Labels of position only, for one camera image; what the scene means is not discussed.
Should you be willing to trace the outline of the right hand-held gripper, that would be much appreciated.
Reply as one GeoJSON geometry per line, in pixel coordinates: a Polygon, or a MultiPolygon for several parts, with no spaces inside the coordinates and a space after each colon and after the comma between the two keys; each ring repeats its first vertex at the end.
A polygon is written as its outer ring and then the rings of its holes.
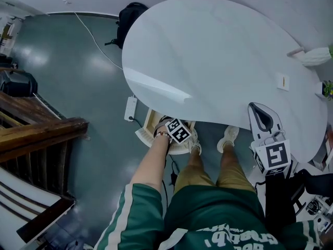
{"type": "Polygon", "coordinates": [[[255,140],[250,149],[260,172],[264,176],[285,172],[291,165],[291,152],[280,117],[269,107],[254,102],[248,105],[248,115],[255,140]]]}

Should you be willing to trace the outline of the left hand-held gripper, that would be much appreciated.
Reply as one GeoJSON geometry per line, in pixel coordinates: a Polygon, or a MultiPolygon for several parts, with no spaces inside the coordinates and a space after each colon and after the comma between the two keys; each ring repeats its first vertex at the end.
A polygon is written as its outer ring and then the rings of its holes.
{"type": "Polygon", "coordinates": [[[192,133],[180,119],[164,116],[155,126],[153,137],[162,135],[167,136],[170,142],[182,144],[192,136],[192,133]]]}

